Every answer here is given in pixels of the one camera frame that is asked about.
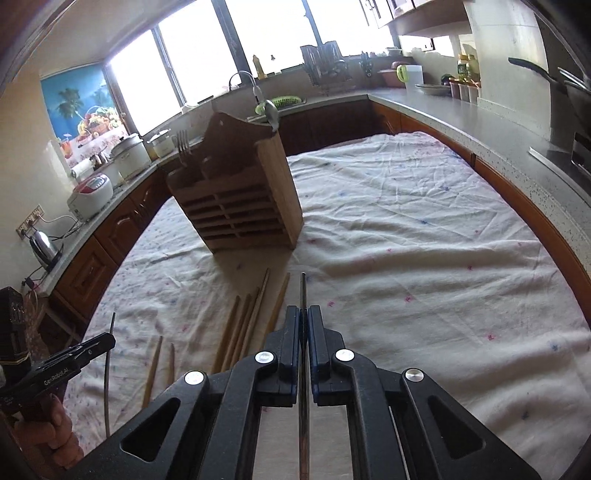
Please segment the person left hand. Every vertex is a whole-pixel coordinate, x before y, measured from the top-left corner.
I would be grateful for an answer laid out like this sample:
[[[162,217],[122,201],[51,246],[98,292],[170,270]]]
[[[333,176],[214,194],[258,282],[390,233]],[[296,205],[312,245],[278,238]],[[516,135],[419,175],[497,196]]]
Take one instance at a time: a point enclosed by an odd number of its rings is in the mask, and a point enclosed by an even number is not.
[[[11,433],[31,468],[44,479],[60,479],[84,457],[72,421],[61,400],[52,394],[49,420],[18,420]]]

